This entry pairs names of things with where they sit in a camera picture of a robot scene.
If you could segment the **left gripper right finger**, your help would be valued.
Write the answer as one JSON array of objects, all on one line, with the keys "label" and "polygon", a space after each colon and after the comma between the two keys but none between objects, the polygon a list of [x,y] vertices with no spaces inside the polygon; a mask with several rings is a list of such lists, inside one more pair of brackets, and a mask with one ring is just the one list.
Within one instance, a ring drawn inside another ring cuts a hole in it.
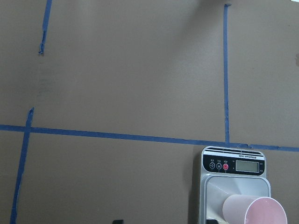
[{"label": "left gripper right finger", "polygon": [[215,219],[207,219],[206,224],[219,224],[218,220]]}]

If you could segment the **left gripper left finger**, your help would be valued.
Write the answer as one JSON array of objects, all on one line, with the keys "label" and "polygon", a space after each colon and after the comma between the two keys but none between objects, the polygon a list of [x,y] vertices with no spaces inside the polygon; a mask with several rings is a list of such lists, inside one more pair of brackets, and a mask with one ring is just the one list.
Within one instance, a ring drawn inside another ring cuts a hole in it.
[{"label": "left gripper left finger", "polygon": [[123,219],[120,219],[120,220],[114,220],[112,222],[112,224],[123,224]]}]

